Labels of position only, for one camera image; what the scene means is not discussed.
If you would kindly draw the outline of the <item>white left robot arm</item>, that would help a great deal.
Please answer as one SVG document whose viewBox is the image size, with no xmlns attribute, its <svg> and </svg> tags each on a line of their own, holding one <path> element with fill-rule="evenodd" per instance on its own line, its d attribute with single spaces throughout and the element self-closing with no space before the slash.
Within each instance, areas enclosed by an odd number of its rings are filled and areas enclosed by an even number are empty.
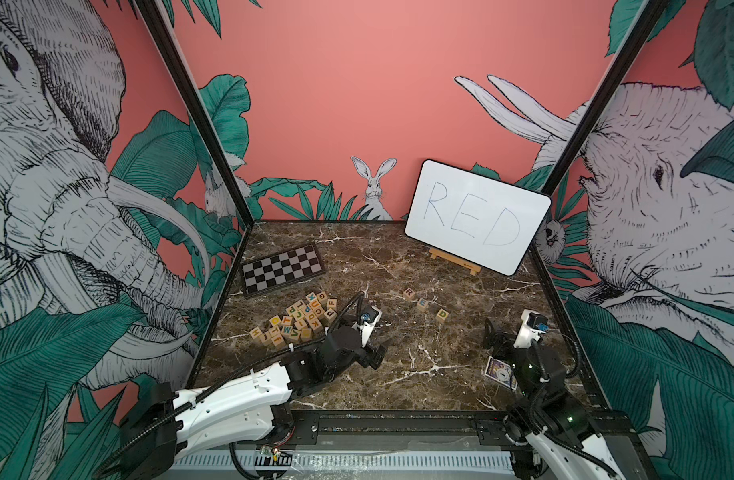
<svg viewBox="0 0 734 480">
<path fill-rule="evenodd" d="M 352 327 L 242 367 L 202 389 L 153 386 L 120 423 L 120 447 L 92 476 L 153 479 L 186 456 L 235 442 L 274 443 L 295 428 L 289 404 L 322 390 L 352 364 L 378 369 L 387 351 Z"/>
</svg>

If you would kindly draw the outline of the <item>wooden block letter E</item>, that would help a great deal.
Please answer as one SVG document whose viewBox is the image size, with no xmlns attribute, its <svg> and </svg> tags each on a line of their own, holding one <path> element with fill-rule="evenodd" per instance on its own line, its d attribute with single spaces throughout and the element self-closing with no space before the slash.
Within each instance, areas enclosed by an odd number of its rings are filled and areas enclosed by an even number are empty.
<svg viewBox="0 0 734 480">
<path fill-rule="evenodd" d="M 425 298 L 420 298 L 416 303 L 416 307 L 419 311 L 426 312 L 429 307 L 429 301 Z"/>
</svg>

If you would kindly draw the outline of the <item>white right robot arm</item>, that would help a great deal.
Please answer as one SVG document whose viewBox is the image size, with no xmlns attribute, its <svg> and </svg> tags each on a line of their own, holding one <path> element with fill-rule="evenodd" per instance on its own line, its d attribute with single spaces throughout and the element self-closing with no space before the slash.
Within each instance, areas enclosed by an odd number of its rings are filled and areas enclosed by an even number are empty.
<svg viewBox="0 0 734 480">
<path fill-rule="evenodd" d="M 483 347 L 490 353 L 485 375 L 508 388 L 506 439 L 520 448 L 511 457 L 514 475 L 538 479 L 622 479 L 607 442 L 585 406 L 565 386 L 567 369 L 543 341 L 547 318 L 525 310 L 519 331 L 509 334 L 484 321 Z"/>
</svg>

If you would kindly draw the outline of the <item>wooden block letter D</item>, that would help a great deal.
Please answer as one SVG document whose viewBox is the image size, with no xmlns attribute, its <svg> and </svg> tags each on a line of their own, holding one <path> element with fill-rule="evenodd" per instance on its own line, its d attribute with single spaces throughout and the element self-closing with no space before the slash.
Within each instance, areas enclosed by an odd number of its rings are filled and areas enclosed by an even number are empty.
<svg viewBox="0 0 734 480">
<path fill-rule="evenodd" d="M 436 319 L 439 322 L 446 322 L 449 319 L 449 312 L 443 308 L 440 308 L 438 312 L 436 313 Z"/>
</svg>

